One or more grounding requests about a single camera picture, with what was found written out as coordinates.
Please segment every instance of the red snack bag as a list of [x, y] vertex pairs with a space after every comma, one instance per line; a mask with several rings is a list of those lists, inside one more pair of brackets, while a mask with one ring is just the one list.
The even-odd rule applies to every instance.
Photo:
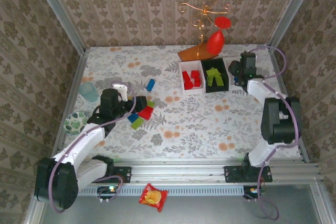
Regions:
[[167, 195], [168, 191], [157, 190], [155, 187], [148, 183], [139, 199], [139, 203], [151, 207], [156, 207], [158, 209], [158, 212], [161, 212], [164, 202], [167, 199]]

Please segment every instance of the white box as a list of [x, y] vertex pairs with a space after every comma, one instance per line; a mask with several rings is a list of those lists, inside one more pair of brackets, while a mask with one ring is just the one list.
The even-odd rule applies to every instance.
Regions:
[[[200, 60], [194, 60], [194, 61], [186, 61], [186, 62], [180, 62], [178, 64], [178, 67], [180, 69], [180, 78], [181, 78], [181, 87], [182, 87], [182, 93], [185, 95], [190, 94], [203, 94], [205, 93], [205, 78], [203, 73], [203, 68]], [[184, 82], [183, 82], [183, 76], [182, 72], [187, 71], [191, 81], [193, 82], [193, 78], [191, 78], [191, 71], [197, 70], [199, 71], [200, 79], [201, 79], [201, 86], [200, 87], [193, 87], [192, 89], [185, 90], [184, 89]]]

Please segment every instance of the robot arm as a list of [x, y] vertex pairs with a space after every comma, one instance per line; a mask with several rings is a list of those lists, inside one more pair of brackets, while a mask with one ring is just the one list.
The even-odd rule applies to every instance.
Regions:
[[[260, 168], [268, 165], [269, 157], [279, 146], [290, 145], [295, 138], [295, 128], [291, 115], [282, 99], [276, 93], [268, 89], [262, 82], [263, 76], [256, 74], [256, 56], [253, 53], [245, 52], [240, 55], [240, 61], [233, 61], [229, 66], [229, 72], [237, 77], [236, 85], [241, 86], [247, 93], [253, 95], [264, 107], [261, 120], [262, 138], [257, 146], [246, 154], [241, 169], [236, 177], [242, 176], [245, 181], [257, 181]], [[300, 101], [295, 97], [286, 99], [294, 112], [298, 122], [299, 135], [301, 135], [301, 108]]]
[[[134, 111], [139, 112], [144, 109], [147, 100], [146, 97], [136, 97], [136, 101], [139, 103]], [[132, 106], [133, 101], [128, 101], [125, 85], [114, 84], [113, 88], [103, 90], [100, 106], [95, 109], [81, 134], [53, 158], [43, 158], [38, 164], [35, 198], [39, 201], [49, 201], [48, 185], [49, 180], [53, 179], [52, 198], [54, 203], [59, 208], [68, 209], [77, 198], [79, 190], [98, 178], [113, 175], [114, 164], [112, 159], [95, 156], [88, 163], [84, 162], [84, 159], [112, 131], [116, 123], [104, 127], [99, 126], [121, 118], [126, 112], [130, 111]], [[51, 178], [51, 171], [57, 162], [60, 162], [60, 164], [55, 176]]]
[[[252, 79], [247, 83], [247, 92], [253, 95], [264, 107], [261, 120], [261, 135], [258, 145], [248, 154], [249, 162], [253, 167], [261, 167], [267, 157], [278, 146], [290, 144], [295, 138], [295, 130], [289, 112], [276, 94], [268, 90], [261, 79]], [[297, 98], [286, 98], [291, 105], [296, 118], [300, 118], [300, 102]], [[280, 114], [288, 116], [286, 119], [280, 119]], [[299, 120], [299, 134], [301, 134], [301, 121]]]

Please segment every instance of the wooden base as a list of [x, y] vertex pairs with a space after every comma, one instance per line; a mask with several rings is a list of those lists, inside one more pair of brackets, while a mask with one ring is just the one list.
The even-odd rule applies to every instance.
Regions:
[[192, 61], [192, 60], [207, 60], [215, 58], [217, 55], [210, 54], [206, 50], [206, 42], [200, 44], [200, 51], [197, 56], [197, 47], [194, 46], [183, 51], [178, 52], [178, 56], [182, 61]]

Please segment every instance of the black box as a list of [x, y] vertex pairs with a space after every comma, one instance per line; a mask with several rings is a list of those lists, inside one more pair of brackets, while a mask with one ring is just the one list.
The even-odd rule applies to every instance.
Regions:
[[[227, 75], [223, 59], [218, 58], [218, 59], [210, 59], [210, 60], [201, 60], [201, 63], [202, 63], [204, 77], [205, 77], [205, 92], [212, 93], [212, 92], [228, 91], [229, 90], [229, 77]], [[207, 82], [208, 75], [206, 71], [212, 67], [217, 68], [218, 72], [221, 73], [224, 86], [218, 87], [216, 80], [213, 81], [212, 87], [208, 86], [208, 82]]]

